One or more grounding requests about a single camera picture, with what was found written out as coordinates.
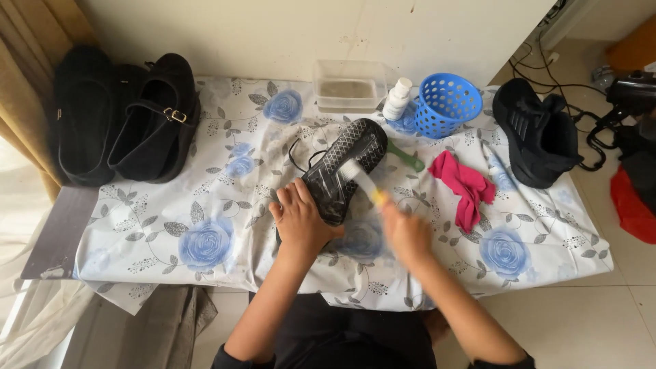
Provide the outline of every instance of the black velvet shoe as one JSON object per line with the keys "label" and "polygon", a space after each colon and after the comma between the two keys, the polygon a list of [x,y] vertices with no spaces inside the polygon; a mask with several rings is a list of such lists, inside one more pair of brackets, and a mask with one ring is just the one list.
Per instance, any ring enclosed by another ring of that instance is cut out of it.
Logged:
{"label": "black velvet shoe", "polygon": [[[296,168],[305,172],[301,179],[317,204],[319,216],[328,225],[342,224],[346,218],[348,204],[358,185],[353,180],[344,179],[338,169],[346,160],[354,158],[362,169],[371,173],[387,152],[387,134],[373,120],[357,119],[348,124],[317,164],[312,165],[310,161],[323,151],[316,152],[310,157],[307,171],[299,168],[293,161],[292,150],[296,142],[289,148],[289,159]],[[276,240],[280,244],[277,230]]]}
{"label": "black velvet shoe", "polygon": [[151,70],[108,163],[123,178],[165,183],[175,178],[187,158],[200,115],[192,69],[182,56],[166,54]]}
{"label": "black velvet shoe", "polygon": [[76,46],[55,70],[58,158],[66,176],[81,186],[102,186],[114,177],[107,164],[146,71],[114,67],[100,49]]}
{"label": "black velvet shoe", "polygon": [[576,127],[563,108],[562,96],[541,102],[522,78],[506,82],[494,96],[492,112],[508,137],[512,173],[528,187],[549,188],[583,160]]}

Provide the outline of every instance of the red plastic bag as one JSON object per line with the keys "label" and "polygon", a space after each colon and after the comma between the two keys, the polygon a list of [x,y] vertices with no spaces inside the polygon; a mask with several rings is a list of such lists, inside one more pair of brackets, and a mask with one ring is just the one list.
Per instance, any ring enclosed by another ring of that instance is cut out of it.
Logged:
{"label": "red plastic bag", "polygon": [[611,198],[619,215],[620,227],[642,242],[656,244],[656,217],[640,201],[621,165],[611,179]]}

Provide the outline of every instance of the white bottle cap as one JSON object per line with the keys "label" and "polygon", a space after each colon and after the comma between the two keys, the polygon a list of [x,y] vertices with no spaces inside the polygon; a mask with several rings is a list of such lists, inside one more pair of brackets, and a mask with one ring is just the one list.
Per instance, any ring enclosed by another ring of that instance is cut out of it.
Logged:
{"label": "white bottle cap", "polygon": [[410,95],[410,88],[412,88],[412,81],[405,77],[399,78],[399,80],[396,82],[396,86],[394,86],[396,93],[400,97],[406,97]]}

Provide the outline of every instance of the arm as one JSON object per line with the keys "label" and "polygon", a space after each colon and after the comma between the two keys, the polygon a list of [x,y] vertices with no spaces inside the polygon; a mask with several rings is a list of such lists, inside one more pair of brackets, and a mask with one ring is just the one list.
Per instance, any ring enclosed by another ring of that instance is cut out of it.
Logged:
{"label": "arm", "polygon": [[522,347],[440,265],[430,250],[428,223],[400,212],[392,203],[382,207],[382,217],[391,247],[433,299],[472,362],[517,364],[526,358]]}
{"label": "arm", "polygon": [[274,337],[317,254],[344,227],[326,225],[300,179],[279,189],[280,204],[269,204],[282,243],[262,286],[230,334],[224,350],[240,361],[273,359]]}

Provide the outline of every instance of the orange box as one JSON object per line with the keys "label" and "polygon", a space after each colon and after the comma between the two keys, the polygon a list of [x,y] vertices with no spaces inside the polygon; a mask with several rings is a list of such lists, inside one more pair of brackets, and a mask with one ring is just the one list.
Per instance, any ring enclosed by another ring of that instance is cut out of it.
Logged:
{"label": "orange box", "polygon": [[616,73],[636,69],[656,72],[656,14],[606,49],[606,61]]}

